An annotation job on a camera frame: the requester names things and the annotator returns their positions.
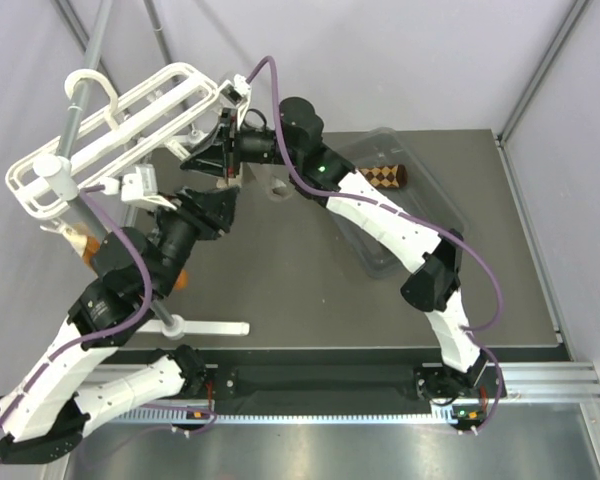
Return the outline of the white plastic clip hanger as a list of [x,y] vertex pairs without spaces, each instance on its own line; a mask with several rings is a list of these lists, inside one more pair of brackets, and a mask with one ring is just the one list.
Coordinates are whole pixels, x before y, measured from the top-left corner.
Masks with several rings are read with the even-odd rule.
[[103,177],[117,177],[157,148],[168,149],[184,160],[192,143],[206,132],[188,128],[205,115],[218,114],[227,105],[220,84],[184,62],[171,63],[122,95],[109,79],[92,69],[71,72],[65,82],[67,96],[83,83],[93,83],[106,94],[107,103],[82,120],[73,153],[61,153],[54,138],[12,164],[5,184],[24,211],[46,222],[62,216],[68,202],[58,198],[47,182],[37,176],[33,162],[42,154],[55,154],[71,162],[71,175],[79,189],[99,184]]

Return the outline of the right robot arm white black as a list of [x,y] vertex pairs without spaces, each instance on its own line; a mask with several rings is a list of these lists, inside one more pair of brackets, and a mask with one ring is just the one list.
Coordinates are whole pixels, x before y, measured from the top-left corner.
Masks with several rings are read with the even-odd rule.
[[409,272],[401,296],[428,319],[449,388],[461,396],[472,394],[483,383],[488,357],[468,332],[460,281],[462,236],[407,219],[404,209],[324,143],[323,128],[313,105],[300,97],[281,101],[274,128],[240,123],[237,111],[225,108],[181,167],[233,179],[245,163],[287,165],[292,184],[305,198],[359,227]]

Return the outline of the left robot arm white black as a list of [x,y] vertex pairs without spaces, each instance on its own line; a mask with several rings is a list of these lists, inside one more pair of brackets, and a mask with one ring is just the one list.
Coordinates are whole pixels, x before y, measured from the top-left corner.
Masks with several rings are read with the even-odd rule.
[[230,231],[239,190],[171,195],[155,227],[143,234],[122,227],[84,189],[80,197],[110,231],[89,264],[96,273],[69,308],[58,334],[29,374],[0,397],[0,464],[53,462],[100,426],[162,398],[186,398],[207,389],[209,373],[198,350],[157,349],[144,369],[96,388],[84,380],[152,319],[155,302],[168,297],[200,241]]

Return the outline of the cream white ribbed sock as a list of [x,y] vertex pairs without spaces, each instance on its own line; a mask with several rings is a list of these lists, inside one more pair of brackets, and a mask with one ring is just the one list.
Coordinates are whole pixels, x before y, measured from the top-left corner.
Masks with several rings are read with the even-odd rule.
[[260,188],[267,198],[274,202],[282,202],[292,196],[292,190],[288,180],[282,178],[285,170],[275,165],[261,165],[254,163],[243,163],[240,173],[235,178],[219,178],[216,187],[245,188],[253,183]]

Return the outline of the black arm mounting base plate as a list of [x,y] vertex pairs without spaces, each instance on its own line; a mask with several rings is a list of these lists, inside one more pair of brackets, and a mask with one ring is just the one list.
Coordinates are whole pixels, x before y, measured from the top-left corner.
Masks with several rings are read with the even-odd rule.
[[419,414],[430,402],[493,399],[496,373],[476,386],[453,384],[443,368],[394,365],[221,365],[209,396],[224,415],[327,416]]

